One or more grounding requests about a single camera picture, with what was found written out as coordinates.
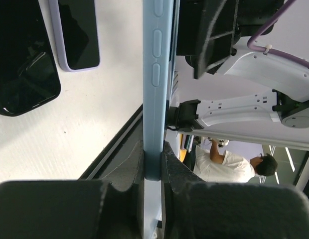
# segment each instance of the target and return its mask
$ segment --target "smartphone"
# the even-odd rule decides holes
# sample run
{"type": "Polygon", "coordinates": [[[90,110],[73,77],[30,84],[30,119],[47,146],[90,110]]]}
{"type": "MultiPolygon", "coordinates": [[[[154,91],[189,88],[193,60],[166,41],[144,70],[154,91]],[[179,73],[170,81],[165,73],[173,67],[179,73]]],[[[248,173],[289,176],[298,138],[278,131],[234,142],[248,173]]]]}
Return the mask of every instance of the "smartphone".
{"type": "Polygon", "coordinates": [[[58,61],[64,71],[99,66],[94,0],[49,0],[58,61]]]}
{"type": "Polygon", "coordinates": [[[0,114],[33,110],[60,88],[38,0],[0,0],[0,114]]]}

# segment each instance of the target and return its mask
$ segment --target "white t-shirt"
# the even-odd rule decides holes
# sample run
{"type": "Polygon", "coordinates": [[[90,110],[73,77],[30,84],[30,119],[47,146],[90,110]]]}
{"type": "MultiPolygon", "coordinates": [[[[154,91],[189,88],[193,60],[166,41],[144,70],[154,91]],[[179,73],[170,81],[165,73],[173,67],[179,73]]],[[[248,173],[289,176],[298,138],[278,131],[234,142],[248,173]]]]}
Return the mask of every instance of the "white t-shirt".
{"type": "Polygon", "coordinates": [[[222,164],[210,159],[210,151],[200,147],[195,150],[196,161],[193,172],[206,182],[246,183],[255,176],[252,165],[244,157],[224,152],[222,164]]]}

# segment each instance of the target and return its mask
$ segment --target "yellow object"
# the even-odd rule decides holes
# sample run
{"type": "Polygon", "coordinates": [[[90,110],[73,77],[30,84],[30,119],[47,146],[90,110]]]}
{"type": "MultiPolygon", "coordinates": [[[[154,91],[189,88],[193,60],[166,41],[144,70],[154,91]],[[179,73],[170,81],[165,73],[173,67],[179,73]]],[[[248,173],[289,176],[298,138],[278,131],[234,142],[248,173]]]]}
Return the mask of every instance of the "yellow object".
{"type": "Polygon", "coordinates": [[[180,161],[183,162],[185,155],[186,155],[186,149],[181,149],[182,147],[182,138],[183,138],[183,134],[180,135],[180,161]]]}

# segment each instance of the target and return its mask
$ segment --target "white table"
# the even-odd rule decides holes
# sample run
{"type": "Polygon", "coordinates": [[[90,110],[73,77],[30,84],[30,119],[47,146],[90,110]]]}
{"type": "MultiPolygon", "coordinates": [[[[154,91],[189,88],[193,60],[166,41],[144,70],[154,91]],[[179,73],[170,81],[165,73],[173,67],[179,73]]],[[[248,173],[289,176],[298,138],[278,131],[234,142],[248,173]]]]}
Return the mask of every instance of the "white table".
{"type": "MultiPolygon", "coordinates": [[[[78,179],[142,104],[142,1],[95,2],[100,67],[67,73],[57,65],[57,99],[0,116],[0,182],[78,179]]],[[[57,62],[48,0],[39,3],[57,62]]]]}

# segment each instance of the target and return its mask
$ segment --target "man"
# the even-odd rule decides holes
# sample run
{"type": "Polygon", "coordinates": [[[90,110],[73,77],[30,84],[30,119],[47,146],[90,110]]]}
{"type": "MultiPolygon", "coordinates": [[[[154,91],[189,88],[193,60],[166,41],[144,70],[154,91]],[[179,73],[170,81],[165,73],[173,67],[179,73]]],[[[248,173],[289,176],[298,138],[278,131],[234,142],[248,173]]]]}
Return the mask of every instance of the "man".
{"type": "Polygon", "coordinates": [[[212,141],[210,152],[199,146],[194,146],[184,160],[198,177],[207,182],[246,183],[255,174],[272,176],[278,163],[269,154],[246,160],[244,157],[225,151],[219,154],[217,141],[212,141]]]}

